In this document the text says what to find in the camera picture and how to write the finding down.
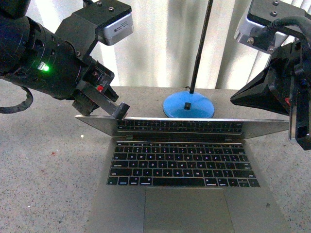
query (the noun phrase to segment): space bar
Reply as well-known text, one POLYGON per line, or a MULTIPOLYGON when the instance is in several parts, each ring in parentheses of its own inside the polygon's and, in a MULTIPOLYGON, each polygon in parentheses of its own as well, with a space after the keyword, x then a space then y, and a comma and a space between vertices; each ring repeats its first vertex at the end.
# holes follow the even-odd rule
POLYGON ((153 186, 205 186, 200 178, 153 178, 153 186))

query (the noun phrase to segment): blue lamp base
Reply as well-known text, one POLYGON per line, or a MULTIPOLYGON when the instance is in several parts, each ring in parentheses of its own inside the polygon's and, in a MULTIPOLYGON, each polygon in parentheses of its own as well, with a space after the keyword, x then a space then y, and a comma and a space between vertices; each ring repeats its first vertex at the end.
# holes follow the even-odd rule
POLYGON ((163 102, 165 115, 172 118, 212 118, 214 110, 212 102, 196 92, 177 92, 163 102))

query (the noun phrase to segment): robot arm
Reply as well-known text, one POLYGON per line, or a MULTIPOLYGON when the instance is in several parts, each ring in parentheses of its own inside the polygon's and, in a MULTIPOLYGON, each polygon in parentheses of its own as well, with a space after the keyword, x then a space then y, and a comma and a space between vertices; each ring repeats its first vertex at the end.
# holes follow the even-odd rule
POLYGON ((85 7, 51 33, 25 16, 29 3, 0 3, 0 78, 27 92, 25 102, 0 112, 27 109, 33 100, 31 88, 58 100, 74 100, 73 106, 85 116, 101 107, 116 119, 124 118, 129 106, 114 103, 119 96, 110 86, 113 72, 90 53, 98 41, 113 45, 133 32, 131 7, 117 0, 84 0, 85 7))
POLYGON ((236 105, 290 116, 289 139, 311 150, 311 16, 281 1, 252 0, 235 39, 272 54, 269 65, 231 97, 236 105), (280 47, 286 35, 299 40, 280 47))

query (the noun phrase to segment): trackpad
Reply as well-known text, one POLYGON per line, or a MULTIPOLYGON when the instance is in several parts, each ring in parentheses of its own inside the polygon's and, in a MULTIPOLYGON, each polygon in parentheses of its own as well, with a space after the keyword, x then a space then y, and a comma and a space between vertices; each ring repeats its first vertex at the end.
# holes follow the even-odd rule
POLYGON ((221 189, 147 188, 144 233, 233 233, 221 189))

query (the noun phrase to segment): green led light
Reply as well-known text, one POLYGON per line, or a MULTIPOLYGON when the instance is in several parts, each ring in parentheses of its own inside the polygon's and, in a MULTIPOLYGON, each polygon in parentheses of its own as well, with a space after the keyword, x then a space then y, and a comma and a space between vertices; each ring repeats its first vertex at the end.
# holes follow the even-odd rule
POLYGON ((50 68, 49 68, 48 65, 45 65, 45 66, 43 67, 43 70, 44 70, 45 72, 48 72, 48 71, 50 70, 50 68))

